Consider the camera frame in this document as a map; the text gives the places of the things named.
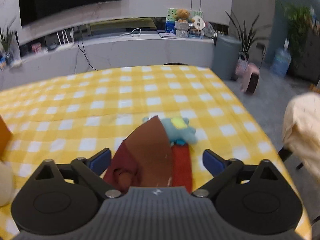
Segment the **white marble tv console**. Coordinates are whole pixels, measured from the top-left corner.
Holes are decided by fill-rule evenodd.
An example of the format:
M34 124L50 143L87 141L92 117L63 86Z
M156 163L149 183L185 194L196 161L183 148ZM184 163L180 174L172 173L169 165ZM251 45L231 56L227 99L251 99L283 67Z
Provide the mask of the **white marble tv console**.
M210 68L214 49L210 39L169 39L156 34L93 38L66 50L23 57L17 66L1 71L1 89L108 68L167 63Z

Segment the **pink small heater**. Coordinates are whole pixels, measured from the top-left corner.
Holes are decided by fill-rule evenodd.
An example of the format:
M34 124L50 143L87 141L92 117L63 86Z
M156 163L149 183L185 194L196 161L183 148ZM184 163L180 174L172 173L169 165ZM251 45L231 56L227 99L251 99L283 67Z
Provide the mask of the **pink small heater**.
M241 78L241 90L246 94L254 94L258 85L260 70L255 64L248 62L242 51L239 53L235 74Z

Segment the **tall leafy floor plant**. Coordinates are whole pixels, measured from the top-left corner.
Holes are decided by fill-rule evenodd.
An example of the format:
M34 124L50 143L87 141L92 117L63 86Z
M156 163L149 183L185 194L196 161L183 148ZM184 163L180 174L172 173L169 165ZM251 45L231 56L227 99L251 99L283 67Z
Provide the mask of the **tall leafy floor plant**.
M244 21L243 24L241 25L239 20L237 19L236 15L234 14L234 12L231 11L230 13L228 13L225 11L225 13L227 14L229 20L231 21L231 24L236 29L236 37L241 42L241 50L240 51L243 54L245 54L245 56L248 59L250 48L251 48L251 46L253 46L253 44L255 42L268 40L268 37L258 36L258 34L263 30L270 29L272 27L272 25L266 24L266 25L262 25L260 27L256 27L255 25L260 17L260 14L257 14L257 16L253 20L252 24L250 25L250 28L247 29L246 22Z

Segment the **cream cushioned chair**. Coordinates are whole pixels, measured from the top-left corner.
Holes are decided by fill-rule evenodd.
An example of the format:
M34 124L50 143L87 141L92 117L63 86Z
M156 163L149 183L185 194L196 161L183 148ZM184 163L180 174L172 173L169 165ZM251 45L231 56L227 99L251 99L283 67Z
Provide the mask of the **cream cushioned chair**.
M283 119L282 142L319 181L319 94L308 92L289 101Z

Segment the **orange-rimmed white storage box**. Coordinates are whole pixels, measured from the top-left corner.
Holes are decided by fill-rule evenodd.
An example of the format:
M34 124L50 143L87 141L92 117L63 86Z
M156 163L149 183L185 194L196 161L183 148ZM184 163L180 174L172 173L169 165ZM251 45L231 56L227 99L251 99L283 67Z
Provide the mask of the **orange-rimmed white storage box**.
M0 116L0 158L3 157L5 149L9 145L11 138L12 133L3 118Z

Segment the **grey trash bin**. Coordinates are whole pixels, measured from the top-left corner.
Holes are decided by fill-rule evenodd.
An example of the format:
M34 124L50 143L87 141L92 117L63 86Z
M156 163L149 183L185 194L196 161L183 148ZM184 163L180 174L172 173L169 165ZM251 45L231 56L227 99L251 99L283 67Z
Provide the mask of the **grey trash bin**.
M234 37L222 35L217 37L211 70L221 80L232 79L241 48L241 41Z

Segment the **white wifi router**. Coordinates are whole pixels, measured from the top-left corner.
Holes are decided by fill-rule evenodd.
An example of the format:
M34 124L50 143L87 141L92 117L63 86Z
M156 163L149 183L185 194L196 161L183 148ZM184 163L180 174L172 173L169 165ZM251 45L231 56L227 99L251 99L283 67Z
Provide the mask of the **white wifi router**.
M56 33L59 44L57 45L56 50L66 50L74 47L74 29L72 28L70 31L64 29L62 31L58 31Z

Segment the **green plant in glass vase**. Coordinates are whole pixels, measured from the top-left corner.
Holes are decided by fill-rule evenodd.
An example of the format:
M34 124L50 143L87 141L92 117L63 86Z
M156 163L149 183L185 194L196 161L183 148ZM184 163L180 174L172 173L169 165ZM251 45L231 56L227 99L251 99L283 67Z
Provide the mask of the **green plant in glass vase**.
M2 45L2 48L4 51L4 57L5 57L7 65L10 65L14 60L13 55L12 55L12 51L11 51L11 45L12 45L12 41L16 37L16 31L11 30L11 26L15 20L16 20L16 18L11 20L10 23L8 25L6 25L6 27L4 27L0 30L1 45Z

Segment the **yellow checked tablecloth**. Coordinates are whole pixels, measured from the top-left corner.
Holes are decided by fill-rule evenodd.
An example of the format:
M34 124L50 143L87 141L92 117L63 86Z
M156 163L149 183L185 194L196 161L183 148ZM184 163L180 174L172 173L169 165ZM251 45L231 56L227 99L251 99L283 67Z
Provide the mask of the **yellow checked tablecloth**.
M202 163L206 149L247 164L269 159L290 178L262 128L205 68L126 67L31 83L1 92L1 116L13 133L3 161L13 171L15 193L43 160L69 163L103 148L116 152L152 116L187 118L195 128L194 188L212 177Z

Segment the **green bushy potted plant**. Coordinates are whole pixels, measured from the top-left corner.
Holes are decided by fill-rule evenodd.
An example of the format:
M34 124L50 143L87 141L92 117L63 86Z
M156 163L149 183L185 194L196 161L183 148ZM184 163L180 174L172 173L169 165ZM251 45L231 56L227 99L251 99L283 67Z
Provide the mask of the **green bushy potted plant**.
M306 39L311 29L310 7L287 4L283 6L283 12L287 20L287 39L292 66L296 68L302 59Z

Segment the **brown teddy bear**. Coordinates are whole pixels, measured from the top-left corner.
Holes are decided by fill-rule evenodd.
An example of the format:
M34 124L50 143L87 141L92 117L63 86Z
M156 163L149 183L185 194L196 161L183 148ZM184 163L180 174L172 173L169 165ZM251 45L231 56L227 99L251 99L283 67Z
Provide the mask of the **brown teddy bear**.
M177 9L174 15L174 20L177 22L188 22L194 23L195 21L191 18L190 12L185 9Z

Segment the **blue water jug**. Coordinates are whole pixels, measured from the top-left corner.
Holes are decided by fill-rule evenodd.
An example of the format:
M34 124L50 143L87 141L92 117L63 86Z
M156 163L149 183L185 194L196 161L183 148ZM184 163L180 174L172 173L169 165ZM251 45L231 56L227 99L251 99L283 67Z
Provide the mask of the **blue water jug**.
M280 77L286 76L286 73L291 63L291 55L287 50L289 47L289 42L289 39L286 38L284 46L282 48L277 49L270 68L272 73Z

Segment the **beige pink-lidded water bottle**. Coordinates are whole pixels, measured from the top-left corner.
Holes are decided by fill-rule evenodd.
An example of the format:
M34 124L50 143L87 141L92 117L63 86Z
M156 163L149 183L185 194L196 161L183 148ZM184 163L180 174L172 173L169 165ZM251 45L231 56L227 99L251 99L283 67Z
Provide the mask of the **beige pink-lidded water bottle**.
M9 204L14 194L14 175L11 168L0 164L0 207Z

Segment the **teal plush doll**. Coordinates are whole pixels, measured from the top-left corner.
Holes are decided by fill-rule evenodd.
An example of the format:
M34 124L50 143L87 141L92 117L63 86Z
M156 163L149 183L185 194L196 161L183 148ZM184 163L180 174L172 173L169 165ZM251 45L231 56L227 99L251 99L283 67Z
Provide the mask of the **teal plush doll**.
M177 145L197 143L196 129L189 126L188 118L178 116L161 119L156 115L144 117L142 122L149 123L143 134L154 142Z

